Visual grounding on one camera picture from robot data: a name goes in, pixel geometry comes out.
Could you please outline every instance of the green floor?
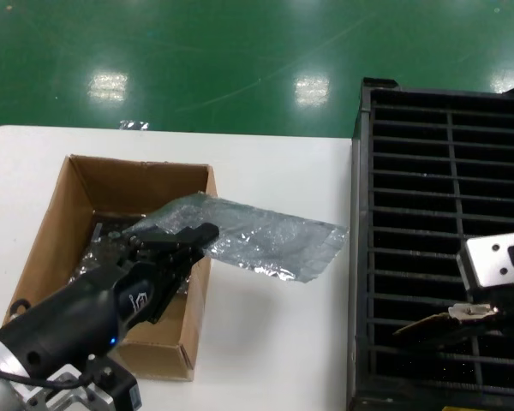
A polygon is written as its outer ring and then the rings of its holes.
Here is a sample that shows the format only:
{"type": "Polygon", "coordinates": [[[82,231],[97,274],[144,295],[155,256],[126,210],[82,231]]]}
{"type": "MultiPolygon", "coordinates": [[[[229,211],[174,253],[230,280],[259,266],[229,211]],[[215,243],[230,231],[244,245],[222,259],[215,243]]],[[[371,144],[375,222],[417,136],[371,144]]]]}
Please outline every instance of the green floor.
{"type": "Polygon", "coordinates": [[[514,87],[514,0],[0,0],[0,125],[349,137],[363,76],[514,87]]]}

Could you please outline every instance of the open cardboard box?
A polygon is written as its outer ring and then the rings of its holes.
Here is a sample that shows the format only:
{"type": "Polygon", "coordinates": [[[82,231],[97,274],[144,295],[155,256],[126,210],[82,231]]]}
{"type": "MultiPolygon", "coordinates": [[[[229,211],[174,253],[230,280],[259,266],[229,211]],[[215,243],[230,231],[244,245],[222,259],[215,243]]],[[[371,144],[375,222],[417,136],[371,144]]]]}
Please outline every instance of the open cardboard box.
{"type": "MultiPolygon", "coordinates": [[[[68,283],[96,214],[147,214],[199,191],[217,195],[210,166],[66,158],[12,303],[37,304],[68,283]]],[[[176,295],[157,324],[131,330],[113,357],[138,377],[191,380],[210,268],[209,258],[196,264],[187,295],[176,295]]]]}

